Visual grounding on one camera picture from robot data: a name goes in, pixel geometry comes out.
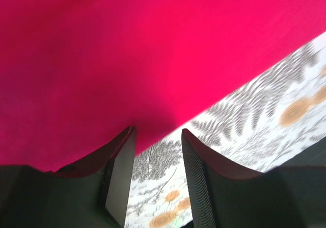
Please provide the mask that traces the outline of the bright red t-shirt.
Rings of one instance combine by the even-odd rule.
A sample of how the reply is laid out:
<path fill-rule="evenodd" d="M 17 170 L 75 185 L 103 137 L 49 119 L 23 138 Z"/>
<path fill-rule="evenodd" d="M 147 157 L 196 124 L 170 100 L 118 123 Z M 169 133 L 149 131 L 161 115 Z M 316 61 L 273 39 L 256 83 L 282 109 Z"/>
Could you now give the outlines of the bright red t-shirt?
<path fill-rule="evenodd" d="M 148 148 L 325 31 L 325 0 L 1 0 L 1 163 Z"/>

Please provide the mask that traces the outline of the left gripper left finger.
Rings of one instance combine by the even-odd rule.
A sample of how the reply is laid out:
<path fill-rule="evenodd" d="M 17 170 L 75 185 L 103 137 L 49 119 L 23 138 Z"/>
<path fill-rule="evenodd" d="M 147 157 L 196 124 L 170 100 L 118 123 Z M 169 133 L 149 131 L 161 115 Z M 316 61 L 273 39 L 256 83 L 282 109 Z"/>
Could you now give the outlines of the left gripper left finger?
<path fill-rule="evenodd" d="M 124 227 L 136 130 L 59 170 L 1 166 L 1 227 Z"/>

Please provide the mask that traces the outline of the floral patterned table mat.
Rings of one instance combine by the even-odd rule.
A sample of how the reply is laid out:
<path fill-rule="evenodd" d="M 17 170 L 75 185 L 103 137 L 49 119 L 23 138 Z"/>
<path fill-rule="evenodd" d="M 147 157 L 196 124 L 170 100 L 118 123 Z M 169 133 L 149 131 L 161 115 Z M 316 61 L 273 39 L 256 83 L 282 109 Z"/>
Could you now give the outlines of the floral patterned table mat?
<path fill-rule="evenodd" d="M 184 124 L 204 144 L 267 171 L 325 137 L 325 34 Z M 181 128 L 135 158 L 126 227 L 192 219 Z"/>

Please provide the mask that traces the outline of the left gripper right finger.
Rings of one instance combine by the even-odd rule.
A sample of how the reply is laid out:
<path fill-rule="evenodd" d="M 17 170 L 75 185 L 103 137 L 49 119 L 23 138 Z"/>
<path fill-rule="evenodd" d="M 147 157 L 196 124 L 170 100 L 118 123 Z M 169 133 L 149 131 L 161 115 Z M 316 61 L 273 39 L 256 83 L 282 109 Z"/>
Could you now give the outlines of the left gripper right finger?
<path fill-rule="evenodd" d="M 325 140 L 262 173 L 182 131 L 190 227 L 325 227 Z"/>

